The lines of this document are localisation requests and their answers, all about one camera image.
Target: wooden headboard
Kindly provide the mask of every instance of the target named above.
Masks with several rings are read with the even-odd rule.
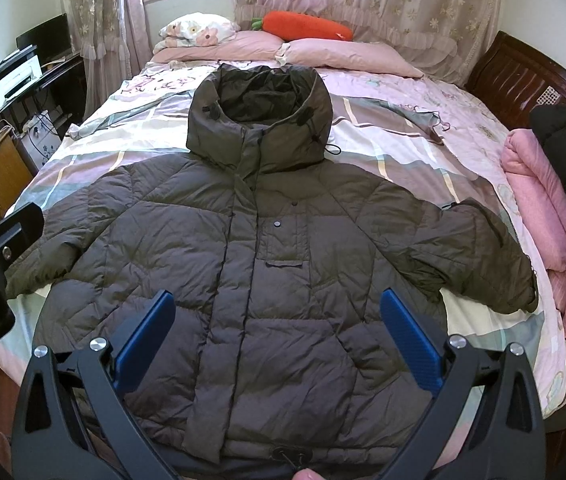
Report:
[[[465,85],[509,130],[528,128],[537,104],[566,104],[566,70],[500,31]]]

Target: dark brown jacket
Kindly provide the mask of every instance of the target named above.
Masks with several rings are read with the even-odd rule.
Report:
[[[118,168],[57,203],[9,293],[54,282],[35,342],[107,337],[162,288],[176,322],[127,398],[156,441],[218,462],[301,447],[386,462],[429,395],[381,293],[445,326],[439,290],[534,310],[528,258],[474,202],[441,210],[324,160],[330,97],[311,68],[221,66],[195,92],[191,153]]]

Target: pink pillow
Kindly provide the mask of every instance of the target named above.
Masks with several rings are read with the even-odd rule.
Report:
[[[170,47],[170,40],[165,38],[154,49],[155,63],[170,61],[274,61],[274,55],[283,45],[283,40],[262,30],[244,30],[237,32],[233,40],[214,46]]]
[[[339,40],[305,39],[286,43],[277,53],[281,64],[330,66],[375,74],[423,77],[391,46],[385,43],[354,43]]]

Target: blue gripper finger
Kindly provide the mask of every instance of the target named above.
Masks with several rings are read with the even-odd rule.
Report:
[[[122,396],[134,392],[174,324],[176,305],[165,290],[152,299],[147,313],[126,319],[112,336],[112,384]]]
[[[443,387],[443,356],[436,350],[422,327],[394,291],[381,296],[381,318],[408,365],[416,383],[438,396]]]

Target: sheer curtain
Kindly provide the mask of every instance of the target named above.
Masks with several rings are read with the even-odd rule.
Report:
[[[234,0],[248,28],[269,10],[345,23],[355,40],[385,41],[431,76],[462,84],[496,34],[500,0]]]
[[[86,63],[86,118],[151,58],[141,0],[63,0]]]

